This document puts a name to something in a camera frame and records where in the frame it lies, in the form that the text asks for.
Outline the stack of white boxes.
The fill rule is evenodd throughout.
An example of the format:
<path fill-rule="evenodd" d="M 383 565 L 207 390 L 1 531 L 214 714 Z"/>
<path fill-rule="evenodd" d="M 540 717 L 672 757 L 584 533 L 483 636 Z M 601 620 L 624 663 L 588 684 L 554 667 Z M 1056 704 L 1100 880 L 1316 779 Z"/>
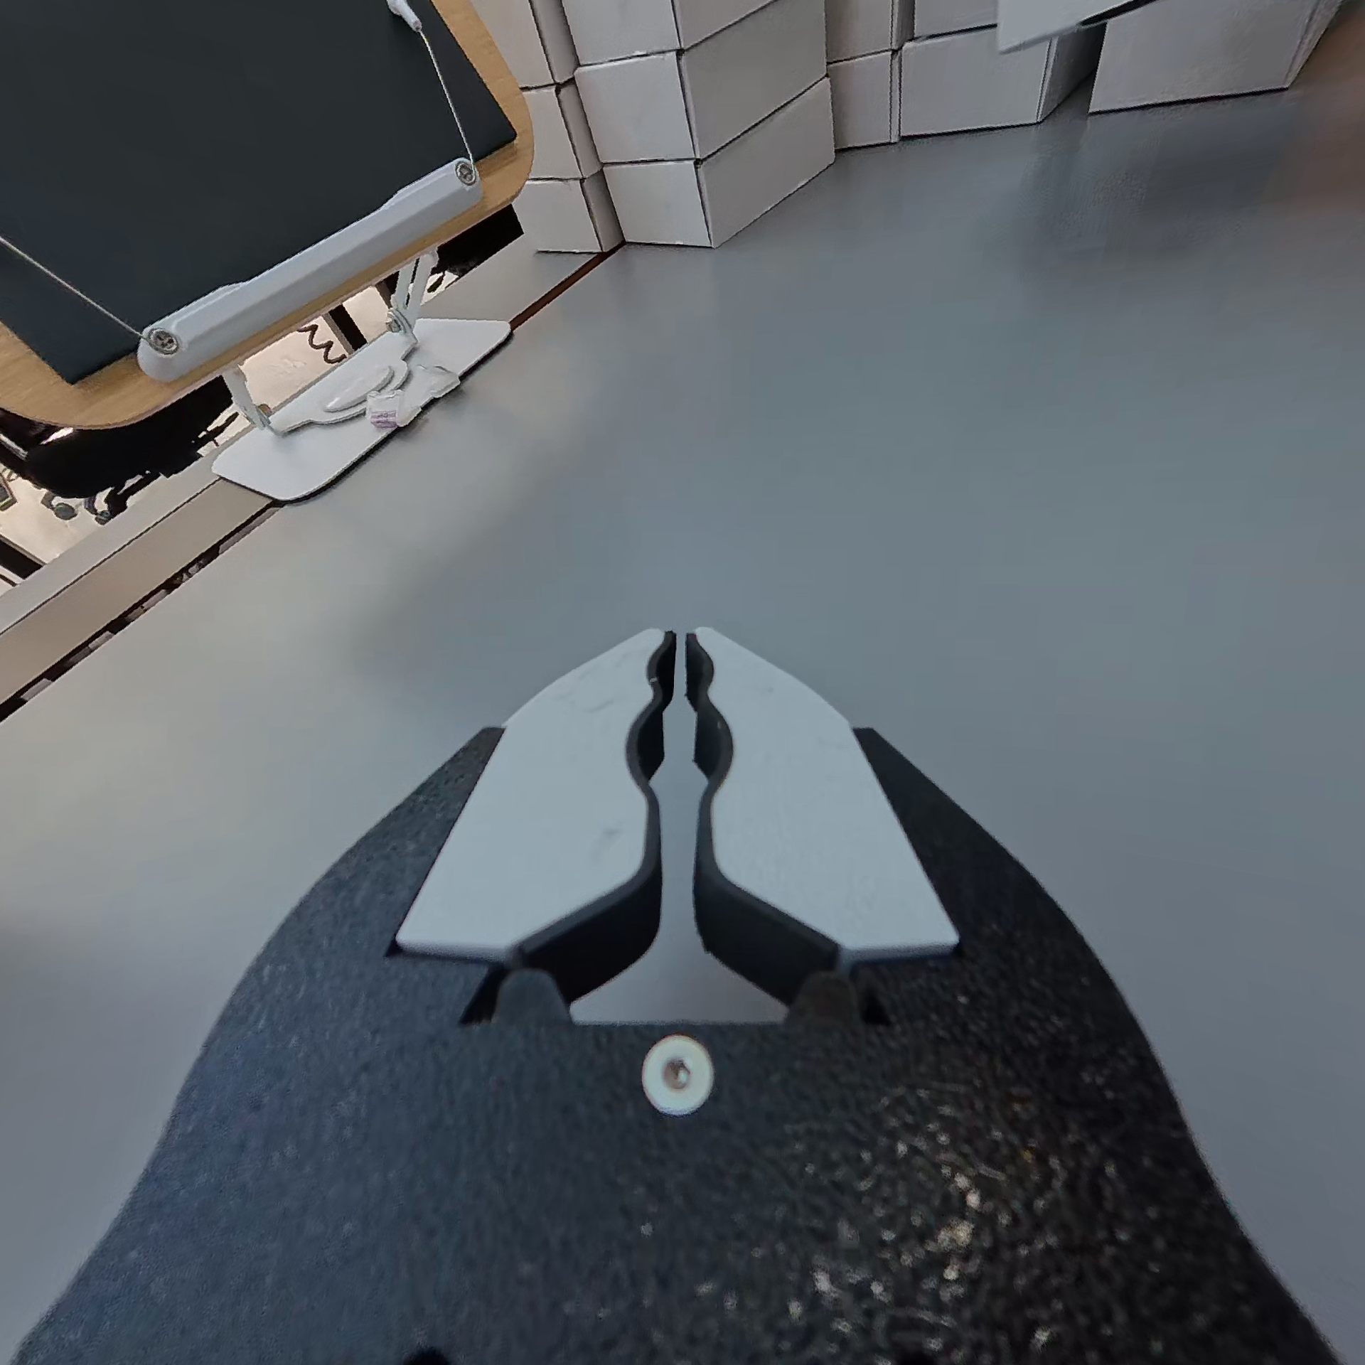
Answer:
<path fill-rule="evenodd" d="M 480 3 L 531 118 L 544 253 L 719 248 L 840 151 L 1289 88 L 1334 2 L 1147 3 L 999 53 L 996 2 Z"/>

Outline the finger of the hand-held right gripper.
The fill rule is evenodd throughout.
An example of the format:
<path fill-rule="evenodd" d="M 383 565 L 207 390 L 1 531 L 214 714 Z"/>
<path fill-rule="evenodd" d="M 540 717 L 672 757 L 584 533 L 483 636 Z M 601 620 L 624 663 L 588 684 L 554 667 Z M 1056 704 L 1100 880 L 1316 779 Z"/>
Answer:
<path fill-rule="evenodd" d="M 996 3 L 996 44 L 1010 54 L 1036 43 L 1083 31 L 1148 6 L 1134 2 L 1007 2 Z"/>

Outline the dark tablet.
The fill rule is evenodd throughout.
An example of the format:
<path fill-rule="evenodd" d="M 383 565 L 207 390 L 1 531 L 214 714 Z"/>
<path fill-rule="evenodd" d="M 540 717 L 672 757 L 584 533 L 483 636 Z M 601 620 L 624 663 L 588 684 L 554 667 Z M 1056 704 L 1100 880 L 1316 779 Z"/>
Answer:
<path fill-rule="evenodd" d="M 2 327 L 75 386 L 207 366 L 490 208 L 434 3 L 2 3 Z"/>

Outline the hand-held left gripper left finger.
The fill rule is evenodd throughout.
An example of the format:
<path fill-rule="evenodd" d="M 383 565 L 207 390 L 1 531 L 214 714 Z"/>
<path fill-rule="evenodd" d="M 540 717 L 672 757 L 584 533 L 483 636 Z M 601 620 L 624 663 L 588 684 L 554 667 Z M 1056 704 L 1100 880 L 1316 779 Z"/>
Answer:
<path fill-rule="evenodd" d="M 661 923 L 651 777 L 675 646 L 643 629 L 506 721 L 395 934 L 400 953 L 537 970 L 568 1004 L 639 961 Z"/>

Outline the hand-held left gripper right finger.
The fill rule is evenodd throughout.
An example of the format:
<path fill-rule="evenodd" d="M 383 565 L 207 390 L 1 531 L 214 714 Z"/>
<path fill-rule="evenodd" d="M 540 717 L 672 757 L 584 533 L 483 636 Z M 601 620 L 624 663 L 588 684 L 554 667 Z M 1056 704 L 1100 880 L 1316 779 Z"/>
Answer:
<path fill-rule="evenodd" d="M 686 636 L 703 949 L 784 1005 L 817 974 L 942 959 L 959 933 L 844 715 L 717 630 Z"/>

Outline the black office chair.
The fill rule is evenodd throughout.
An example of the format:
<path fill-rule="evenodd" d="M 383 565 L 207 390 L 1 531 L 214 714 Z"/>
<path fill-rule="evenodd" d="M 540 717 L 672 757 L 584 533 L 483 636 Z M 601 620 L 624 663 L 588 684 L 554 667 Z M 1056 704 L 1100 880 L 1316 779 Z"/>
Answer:
<path fill-rule="evenodd" d="M 221 378 L 203 384 L 147 418 L 59 435 L 45 422 L 1 413 L 2 468 L 45 495 L 78 504 L 106 498 L 110 516 L 160 478 L 196 464 L 235 417 Z"/>

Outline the wooden book stand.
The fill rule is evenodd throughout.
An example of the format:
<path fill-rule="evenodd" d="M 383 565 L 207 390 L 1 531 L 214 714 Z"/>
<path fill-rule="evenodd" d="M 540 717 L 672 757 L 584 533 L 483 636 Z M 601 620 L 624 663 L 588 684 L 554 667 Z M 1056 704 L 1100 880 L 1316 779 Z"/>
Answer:
<path fill-rule="evenodd" d="M 508 337 L 422 317 L 530 177 L 473 3 L 2 3 L 2 468 L 127 502 L 331 486 Z"/>

